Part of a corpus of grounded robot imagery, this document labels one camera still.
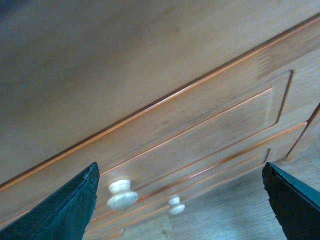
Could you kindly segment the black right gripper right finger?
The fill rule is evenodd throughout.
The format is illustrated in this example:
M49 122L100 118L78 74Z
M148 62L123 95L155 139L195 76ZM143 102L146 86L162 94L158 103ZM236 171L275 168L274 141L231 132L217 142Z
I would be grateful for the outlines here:
M320 238L320 192L267 162L262 169L269 204L288 240Z

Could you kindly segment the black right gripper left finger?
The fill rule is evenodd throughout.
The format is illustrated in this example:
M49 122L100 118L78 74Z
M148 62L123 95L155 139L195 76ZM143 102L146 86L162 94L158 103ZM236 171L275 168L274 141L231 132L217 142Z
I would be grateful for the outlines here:
M0 231L2 240L81 240L97 203L93 162L30 212Z

